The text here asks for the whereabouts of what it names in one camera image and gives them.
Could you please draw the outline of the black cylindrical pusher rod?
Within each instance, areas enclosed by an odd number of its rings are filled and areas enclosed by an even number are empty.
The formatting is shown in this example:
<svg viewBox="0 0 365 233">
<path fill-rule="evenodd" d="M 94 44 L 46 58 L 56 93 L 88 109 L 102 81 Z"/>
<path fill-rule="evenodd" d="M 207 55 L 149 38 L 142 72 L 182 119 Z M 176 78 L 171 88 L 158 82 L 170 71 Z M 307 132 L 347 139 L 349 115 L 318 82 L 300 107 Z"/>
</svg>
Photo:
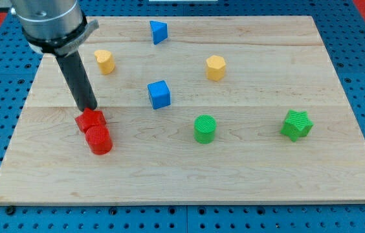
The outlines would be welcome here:
<svg viewBox="0 0 365 233">
<path fill-rule="evenodd" d="M 78 51 L 56 58 L 63 77 L 68 85 L 77 108 L 84 112 L 85 108 L 97 108 L 97 100 L 89 82 L 85 67 Z"/>
</svg>

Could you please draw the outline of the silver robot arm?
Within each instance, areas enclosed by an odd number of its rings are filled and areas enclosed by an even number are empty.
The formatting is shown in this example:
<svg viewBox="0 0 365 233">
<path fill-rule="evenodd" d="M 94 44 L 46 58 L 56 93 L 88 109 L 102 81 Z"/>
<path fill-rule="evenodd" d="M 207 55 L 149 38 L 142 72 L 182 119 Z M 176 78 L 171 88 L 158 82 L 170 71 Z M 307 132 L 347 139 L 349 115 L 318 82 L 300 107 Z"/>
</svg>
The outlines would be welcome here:
<svg viewBox="0 0 365 233">
<path fill-rule="evenodd" d="M 99 28 L 97 20 L 88 22 L 78 0 L 11 0 L 11 4 L 30 48 L 55 57 L 77 108 L 96 109 L 78 49 Z"/>
</svg>

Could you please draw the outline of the grey end effector flange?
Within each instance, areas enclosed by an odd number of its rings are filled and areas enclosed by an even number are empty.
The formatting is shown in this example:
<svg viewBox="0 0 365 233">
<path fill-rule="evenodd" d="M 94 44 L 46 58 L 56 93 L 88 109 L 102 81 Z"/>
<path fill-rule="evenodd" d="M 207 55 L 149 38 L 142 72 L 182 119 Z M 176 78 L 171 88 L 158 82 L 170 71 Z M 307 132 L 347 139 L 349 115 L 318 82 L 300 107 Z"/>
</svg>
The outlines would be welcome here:
<svg viewBox="0 0 365 233">
<path fill-rule="evenodd" d="M 84 19 L 78 28 L 62 38 L 51 40 L 34 38 L 24 28 L 22 28 L 22 33 L 33 51 L 40 54 L 53 54 L 56 57 L 66 57 L 76 52 L 79 46 L 98 28 L 99 23 L 97 20 L 92 20 L 88 23 Z"/>
</svg>

